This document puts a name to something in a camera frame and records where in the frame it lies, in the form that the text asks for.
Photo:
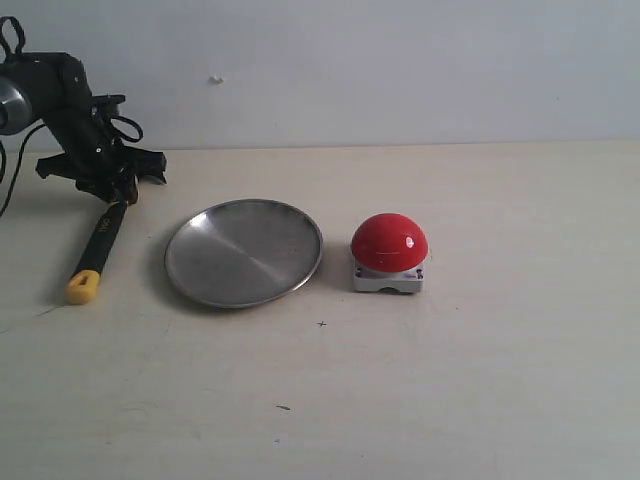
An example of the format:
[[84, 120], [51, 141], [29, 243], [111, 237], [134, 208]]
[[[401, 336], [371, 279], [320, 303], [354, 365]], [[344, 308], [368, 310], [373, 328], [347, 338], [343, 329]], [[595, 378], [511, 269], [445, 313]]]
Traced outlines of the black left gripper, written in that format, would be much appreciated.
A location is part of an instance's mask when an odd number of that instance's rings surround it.
[[137, 180], [166, 184], [163, 152], [125, 146], [137, 143], [143, 130], [119, 113], [123, 94], [95, 96], [82, 67], [63, 67], [61, 106], [44, 116], [44, 124], [63, 149], [37, 161], [40, 178], [74, 180], [92, 195], [136, 195]]

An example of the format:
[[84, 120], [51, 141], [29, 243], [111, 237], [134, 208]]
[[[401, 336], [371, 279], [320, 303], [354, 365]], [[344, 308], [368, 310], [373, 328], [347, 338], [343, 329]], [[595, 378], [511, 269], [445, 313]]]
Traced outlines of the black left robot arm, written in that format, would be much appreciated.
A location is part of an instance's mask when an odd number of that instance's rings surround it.
[[62, 148], [37, 162], [41, 178], [70, 179], [103, 201], [129, 203], [137, 201], [140, 179], [166, 182], [164, 154], [133, 146], [143, 130], [120, 114], [125, 95], [93, 94], [80, 60], [63, 52], [26, 52], [18, 19], [3, 16], [1, 23], [17, 36], [15, 47], [1, 39], [1, 134], [15, 135], [41, 121]]

